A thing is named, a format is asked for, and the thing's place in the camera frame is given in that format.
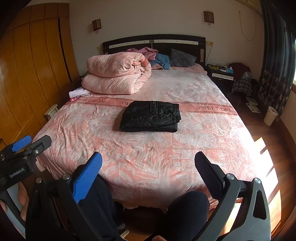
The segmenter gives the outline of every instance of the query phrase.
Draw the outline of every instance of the dark pants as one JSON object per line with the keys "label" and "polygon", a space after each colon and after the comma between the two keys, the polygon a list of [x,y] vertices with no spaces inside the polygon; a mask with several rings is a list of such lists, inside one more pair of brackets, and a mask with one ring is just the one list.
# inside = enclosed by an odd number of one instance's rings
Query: dark pants
{"label": "dark pants", "polygon": [[[123,240],[117,226],[123,223],[104,181],[97,176],[85,199],[79,202],[85,215],[104,241]],[[200,191],[191,191],[176,198],[168,207],[156,232],[167,241],[192,241],[207,221],[209,201]]]}

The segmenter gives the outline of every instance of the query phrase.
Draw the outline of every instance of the hanging cable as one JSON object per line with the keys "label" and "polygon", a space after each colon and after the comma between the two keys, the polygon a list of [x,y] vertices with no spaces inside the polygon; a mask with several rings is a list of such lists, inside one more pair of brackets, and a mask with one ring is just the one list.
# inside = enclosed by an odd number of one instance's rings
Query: hanging cable
{"label": "hanging cable", "polygon": [[209,51],[209,54],[207,55],[207,59],[208,59],[209,56],[210,56],[210,53],[211,53],[212,47],[213,47],[213,45],[211,46],[211,49],[210,49],[210,51]]}
{"label": "hanging cable", "polygon": [[241,18],[241,13],[240,13],[240,11],[239,11],[239,22],[240,22],[240,26],[241,26],[242,34],[243,34],[243,36],[245,37],[245,39],[248,40],[248,41],[252,41],[252,40],[254,39],[254,37],[255,37],[255,30],[256,30],[255,11],[254,11],[254,35],[253,35],[253,37],[252,37],[251,39],[248,39],[248,38],[245,36],[244,31],[243,31],[243,29],[242,29],[242,18]]}

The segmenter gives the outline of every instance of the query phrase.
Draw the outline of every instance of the black headboard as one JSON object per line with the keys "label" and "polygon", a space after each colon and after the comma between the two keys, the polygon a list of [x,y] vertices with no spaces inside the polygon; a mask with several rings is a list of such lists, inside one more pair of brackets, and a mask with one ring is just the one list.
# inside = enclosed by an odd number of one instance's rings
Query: black headboard
{"label": "black headboard", "polygon": [[127,49],[149,47],[170,56],[170,50],[177,49],[196,57],[196,63],[205,67],[206,41],[203,37],[181,34],[150,34],[115,39],[103,43],[104,54],[125,52]]}

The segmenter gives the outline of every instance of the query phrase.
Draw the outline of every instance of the person's knee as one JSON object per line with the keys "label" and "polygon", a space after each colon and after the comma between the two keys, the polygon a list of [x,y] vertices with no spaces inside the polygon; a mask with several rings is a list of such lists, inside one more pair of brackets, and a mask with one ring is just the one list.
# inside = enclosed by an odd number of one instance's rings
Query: person's knee
{"label": "person's knee", "polygon": [[186,198],[190,202],[194,201],[199,206],[204,206],[208,208],[210,206],[207,195],[201,191],[190,191],[188,193],[185,193],[184,198]]}

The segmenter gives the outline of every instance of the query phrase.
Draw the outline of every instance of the plaid cloth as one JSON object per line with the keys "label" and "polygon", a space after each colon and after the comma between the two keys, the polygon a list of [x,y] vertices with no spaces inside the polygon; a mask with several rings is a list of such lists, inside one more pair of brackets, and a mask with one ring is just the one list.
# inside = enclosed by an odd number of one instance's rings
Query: plaid cloth
{"label": "plaid cloth", "polygon": [[246,80],[234,80],[231,93],[242,92],[247,96],[250,96],[252,93],[252,82],[251,79]]}

